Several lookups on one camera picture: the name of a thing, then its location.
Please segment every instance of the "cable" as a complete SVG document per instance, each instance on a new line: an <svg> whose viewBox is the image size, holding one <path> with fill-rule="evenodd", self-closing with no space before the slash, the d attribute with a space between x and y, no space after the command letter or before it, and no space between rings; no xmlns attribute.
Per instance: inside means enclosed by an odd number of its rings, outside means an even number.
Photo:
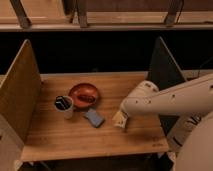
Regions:
<svg viewBox="0 0 213 171"><path fill-rule="evenodd" d="M172 139L177 145L179 145L181 147L183 146L175 137L173 137Z"/></svg>
<svg viewBox="0 0 213 171"><path fill-rule="evenodd" d="M191 123L193 125L198 125L201 122L202 118L199 116L191 116L190 120L187 120L186 122Z"/></svg>
<svg viewBox="0 0 213 171"><path fill-rule="evenodd" d="M181 13L182 13L182 11L183 11L183 7L184 7L184 0L181 0L180 12L179 12L179 14L178 14L178 17L177 17L176 23L178 23L178 22L179 22L179 19L180 19Z"/></svg>
<svg viewBox="0 0 213 171"><path fill-rule="evenodd" d="M209 59L207 59L206 61L204 61L204 62L200 65L200 67L199 67L199 69L198 69L198 72L197 72L197 78L200 77L200 70L203 68L203 66L206 65L206 64L208 64L212 59L213 59L213 56L210 57Z"/></svg>
<svg viewBox="0 0 213 171"><path fill-rule="evenodd" d="M52 169L44 162L44 161L40 161L40 164L42 166L44 166L44 168L47 170L47 171L52 171Z"/></svg>

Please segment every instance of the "dark background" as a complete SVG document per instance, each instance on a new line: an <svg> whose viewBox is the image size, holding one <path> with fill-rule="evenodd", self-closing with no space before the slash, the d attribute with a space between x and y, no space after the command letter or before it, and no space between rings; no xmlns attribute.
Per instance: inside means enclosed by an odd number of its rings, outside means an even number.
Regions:
<svg viewBox="0 0 213 171"><path fill-rule="evenodd" d="M1 32L0 74L24 39L30 39L41 73L143 71L162 36L181 69L198 69L213 56L213 31ZM213 61L203 68L213 68Z"/></svg>

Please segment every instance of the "gray object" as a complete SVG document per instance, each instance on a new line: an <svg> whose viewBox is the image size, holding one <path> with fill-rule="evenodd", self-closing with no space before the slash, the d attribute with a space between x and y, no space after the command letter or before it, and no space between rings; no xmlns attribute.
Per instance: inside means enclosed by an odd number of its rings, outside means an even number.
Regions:
<svg viewBox="0 0 213 171"><path fill-rule="evenodd" d="M105 119L99 115L95 109L90 108L88 112L84 114L85 118L87 118L92 126L95 128L98 128L101 126L101 124L105 121Z"/></svg>

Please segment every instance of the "wooden divider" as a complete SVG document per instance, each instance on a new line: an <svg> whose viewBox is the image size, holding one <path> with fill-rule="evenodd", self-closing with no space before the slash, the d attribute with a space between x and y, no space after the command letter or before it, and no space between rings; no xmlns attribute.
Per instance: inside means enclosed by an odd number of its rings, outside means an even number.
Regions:
<svg viewBox="0 0 213 171"><path fill-rule="evenodd" d="M25 40L0 84L0 127L13 139L25 141L40 89L33 49Z"/></svg>

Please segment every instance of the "mug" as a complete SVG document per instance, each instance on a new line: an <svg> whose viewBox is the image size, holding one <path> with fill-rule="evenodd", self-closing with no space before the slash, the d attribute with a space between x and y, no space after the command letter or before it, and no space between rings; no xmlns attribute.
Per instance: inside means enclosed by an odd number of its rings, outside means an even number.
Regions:
<svg viewBox="0 0 213 171"><path fill-rule="evenodd" d="M69 96L58 96L55 100L56 109L63 113L65 119L70 119L73 116L74 102Z"/></svg>

